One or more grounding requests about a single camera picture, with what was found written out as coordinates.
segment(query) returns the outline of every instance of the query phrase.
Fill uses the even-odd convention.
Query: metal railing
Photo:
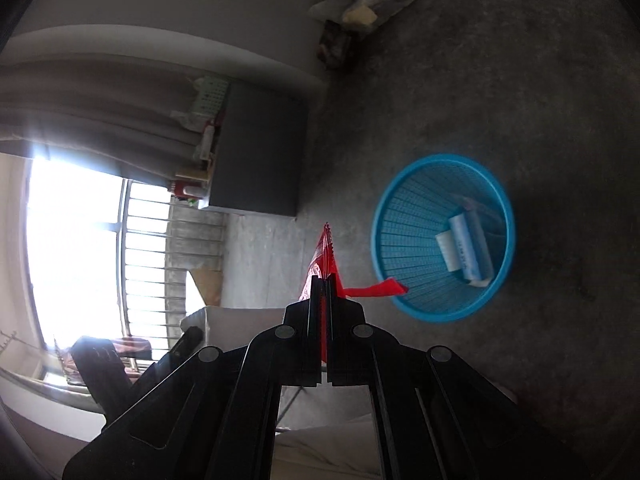
[[[188,270],[222,270],[226,215],[194,209],[155,186],[124,186],[118,236],[122,330],[151,343],[153,361],[131,360],[134,370],[143,371],[182,335]]]

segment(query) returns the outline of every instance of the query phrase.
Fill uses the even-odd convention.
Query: white cloth
[[[287,431],[276,436],[271,480],[379,479],[373,418]]]
[[[204,344],[223,352],[247,346],[260,332],[282,323],[283,308],[223,308],[206,306],[180,322],[184,332],[197,326],[205,334]]]

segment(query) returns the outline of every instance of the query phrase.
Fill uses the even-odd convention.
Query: gray curtain
[[[187,112],[195,97],[180,70],[126,58],[0,66],[0,152],[165,185],[193,165],[200,134],[170,114]]]

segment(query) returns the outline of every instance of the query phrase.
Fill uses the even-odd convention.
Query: blue plastic basket
[[[481,219],[495,269],[486,287],[449,272],[435,235],[468,205]],[[515,222],[506,193],[480,164],[459,155],[432,155],[401,171],[387,187],[373,222],[371,253],[378,277],[409,292],[393,298],[424,321],[461,319],[481,308],[504,282],[515,250]]]

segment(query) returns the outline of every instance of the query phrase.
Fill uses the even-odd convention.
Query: cable
[[[280,415],[278,416],[278,420],[276,420],[276,426],[280,423],[280,421],[282,420],[282,418],[285,416],[285,414],[289,411],[289,408],[291,407],[291,405],[293,404],[293,401],[296,400],[296,397],[298,396],[298,394],[303,390],[304,388],[302,386],[299,386],[298,389],[296,390],[296,392],[293,394],[293,396],[291,397],[290,401],[287,403],[287,405],[284,407],[284,409],[280,412]]]
[[[14,332],[12,334],[5,334],[2,330],[0,330],[0,335],[5,337],[5,338],[7,338],[7,341],[4,343],[5,345],[9,344],[9,342],[11,342],[11,341],[17,341],[18,343],[22,343],[24,345],[30,346],[31,348],[35,348],[38,351],[46,352],[44,348],[41,348],[41,347],[36,346],[36,345],[32,345],[31,343],[27,343],[23,339],[20,339],[19,337],[17,337],[16,334],[17,334],[17,332],[15,330],[14,330]]]

